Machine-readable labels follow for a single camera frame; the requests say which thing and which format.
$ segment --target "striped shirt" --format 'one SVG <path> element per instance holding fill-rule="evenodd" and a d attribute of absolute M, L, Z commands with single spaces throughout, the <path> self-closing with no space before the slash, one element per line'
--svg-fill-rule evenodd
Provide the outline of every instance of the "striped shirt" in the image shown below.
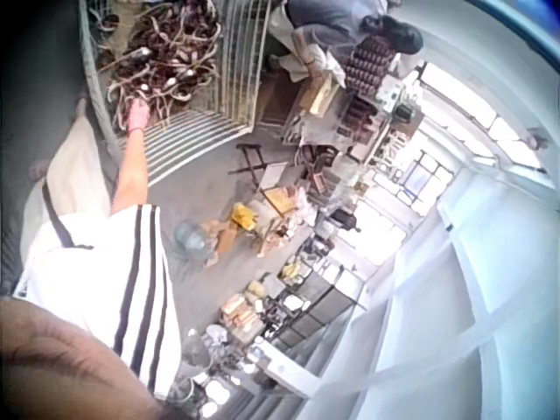
<path fill-rule="evenodd" d="M 159 209 L 133 206 L 108 220 L 81 214 L 60 220 L 75 243 L 93 248 L 62 248 L 46 223 L 31 245 L 15 297 L 89 331 L 151 392 L 166 396 L 181 346 Z"/>

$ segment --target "metal cage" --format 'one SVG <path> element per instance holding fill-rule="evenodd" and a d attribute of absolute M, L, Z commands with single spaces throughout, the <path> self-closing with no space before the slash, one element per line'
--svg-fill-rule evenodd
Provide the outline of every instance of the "metal cage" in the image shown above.
<path fill-rule="evenodd" d="M 90 11 L 102 18 L 118 0 L 79 0 L 80 40 L 87 85 L 108 151 L 120 161 L 124 141 L 111 126 L 104 80 L 97 73 L 97 43 Z M 255 126 L 256 98 L 263 61 L 270 0 L 213 0 L 220 13 L 217 66 L 220 78 L 199 89 L 189 109 L 169 125 L 146 130 L 149 185 L 153 186 L 202 154 Z"/>

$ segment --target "gray floor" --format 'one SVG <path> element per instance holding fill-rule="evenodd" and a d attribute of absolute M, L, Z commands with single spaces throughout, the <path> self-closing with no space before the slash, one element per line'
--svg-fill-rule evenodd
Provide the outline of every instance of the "gray floor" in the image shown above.
<path fill-rule="evenodd" d="M 225 221 L 236 201 L 250 199 L 250 175 L 228 175 L 228 171 L 245 166 L 242 153 L 235 149 L 238 143 L 262 144 L 267 162 L 288 160 L 293 154 L 292 148 L 285 148 L 257 129 L 252 135 L 212 150 L 154 185 L 150 202 L 162 207 L 162 227 L 168 242 L 172 241 L 175 227 L 181 221 Z M 282 183 L 289 183 L 297 175 L 297 168 L 288 170 Z M 217 264 L 195 273 L 189 272 L 182 261 L 168 252 L 179 325 L 200 330 L 215 321 L 220 305 L 265 272 L 277 273 L 309 233 L 301 229 L 288 246 L 271 251 L 264 258 L 257 258 L 251 240 L 240 236 L 234 248 Z"/>
<path fill-rule="evenodd" d="M 14 38 L 15 43 L 3 51 L 2 292 L 21 272 L 18 244 L 21 215 L 32 188 L 29 167 L 54 156 L 70 129 L 76 99 L 85 87 L 76 4 L 64 0 L 44 7 L 36 17 L 29 18 L 28 25 Z M 267 160 L 286 160 L 293 152 L 256 130 L 173 173 L 150 190 L 150 201 L 163 209 L 165 237 L 172 238 L 183 220 L 225 220 L 237 200 L 250 197 L 248 174 L 228 176 L 228 171 L 243 165 L 242 154 L 235 149 L 239 142 L 263 144 Z M 103 158 L 106 152 L 102 142 L 100 146 Z M 102 161 L 110 178 L 115 168 L 106 158 Z M 288 177 L 297 174 L 292 172 Z M 265 271 L 280 270 L 306 234 L 300 232 L 289 246 L 262 259 L 256 258 L 249 239 L 239 238 L 234 249 L 216 265 L 194 273 L 187 272 L 183 262 L 170 252 L 179 323 L 184 328 L 202 329 L 214 321 L 220 305 L 233 293 Z"/>

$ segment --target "pink glove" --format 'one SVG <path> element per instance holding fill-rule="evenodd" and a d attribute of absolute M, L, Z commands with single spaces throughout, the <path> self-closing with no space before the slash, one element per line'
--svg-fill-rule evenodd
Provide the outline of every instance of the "pink glove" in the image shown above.
<path fill-rule="evenodd" d="M 142 100 L 136 98 L 132 101 L 129 112 L 129 133 L 133 130 L 144 130 L 150 119 L 150 107 Z"/>

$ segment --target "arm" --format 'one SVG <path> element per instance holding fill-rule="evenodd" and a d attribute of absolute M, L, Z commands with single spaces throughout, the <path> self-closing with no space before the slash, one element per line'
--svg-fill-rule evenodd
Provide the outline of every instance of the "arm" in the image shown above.
<path fill-rule="evenodd" d="M 148 123 L 149 107 L 144 101 L 134 100 L 129 115 L 129 137 L 119 173 L 111 213 L 148 200 L 148 164 L 144 155 L 144 128 Z"/>
<path fill-rule="evenodd" d="M 309 44 L 305 39 L 305 27 L 302 26 L 300 28 L 297 28 L 291 34 L 291 40 L 293 41 L 294 47 L 296 48 L 297 56 L 307 66 L 309 75 L 313 79 L 318 78 L 321 75 L 321 71 L 317 66 L 317 64 L 315 63 L 315 58 L 313 57 L 311 51 L 309 50 Z"/>
<path fill-rule="evenodd" d="M 291 39 L 294 43 L 297 56 L 305 63 L 309 75 L 316 79 L 322 75 L 322 69 L 315 62 L 309 46 L 318 46 L 329 49 L 332 47 L 353 46 L 356 42 L 344 31 L 324 26 L 322 24 L 308 24 L 297 28 L 292 34 Z"/>

